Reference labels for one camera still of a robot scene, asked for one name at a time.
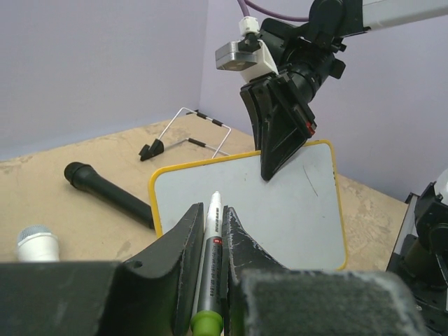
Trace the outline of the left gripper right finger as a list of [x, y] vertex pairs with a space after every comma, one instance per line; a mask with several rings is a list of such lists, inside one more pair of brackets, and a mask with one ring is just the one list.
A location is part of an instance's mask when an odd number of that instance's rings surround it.
[[390, 272], [288, 270], [223, 217], [231, 335], [426, 335], [414, 297]]

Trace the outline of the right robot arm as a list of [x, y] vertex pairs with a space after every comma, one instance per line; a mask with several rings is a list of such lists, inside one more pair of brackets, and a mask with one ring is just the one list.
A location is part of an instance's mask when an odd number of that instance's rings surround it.
[[335, 55], [345, 51], [345, 38], [446, 14], [446, 1], [314, 1], [300, 26], [242, 19], [240, 95], [261, 153], [261, 177], [271, 180], [313, 137], [309, 104], [327, 78], [341, 78], [345, 64]]

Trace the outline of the yellow framed whiteboard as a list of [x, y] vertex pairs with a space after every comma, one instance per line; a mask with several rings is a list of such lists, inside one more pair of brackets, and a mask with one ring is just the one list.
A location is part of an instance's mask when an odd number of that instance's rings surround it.
[[158, 169], [148, 182], [157, 236], [219, 192], [243, 229], [285, 267], [342, 270], [347, 243], [333, 146], [310, 141], [268, 181], [257, 151]]

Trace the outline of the green whiteboard marker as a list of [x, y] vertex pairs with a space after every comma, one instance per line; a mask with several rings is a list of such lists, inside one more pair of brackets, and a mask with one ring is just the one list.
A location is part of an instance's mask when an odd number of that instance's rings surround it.
[[223, 205], [216, 191], [204, 220], [204, 236], [190, 320], [193, 335], [220, 335], [223, 331], [221, 274], [223, 266]]

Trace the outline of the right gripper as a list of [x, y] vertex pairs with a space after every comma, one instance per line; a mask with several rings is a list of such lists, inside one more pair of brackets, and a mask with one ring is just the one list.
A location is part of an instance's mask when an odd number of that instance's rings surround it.
[[251, 121], [260, 174], [270, 181], [282, 165], [315, 134], [309, 103], [330, 74], [331, 61], [301, 61], [283, 67], [281, 80], [268, 77], [243, 86], [240, 96]]

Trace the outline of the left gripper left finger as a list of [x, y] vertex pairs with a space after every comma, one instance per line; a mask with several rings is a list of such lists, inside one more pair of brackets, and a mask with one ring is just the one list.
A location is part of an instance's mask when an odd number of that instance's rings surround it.
[[204, 205], [129, 260], [108, 283], [99, 335], [186, 335], [200, 263]]

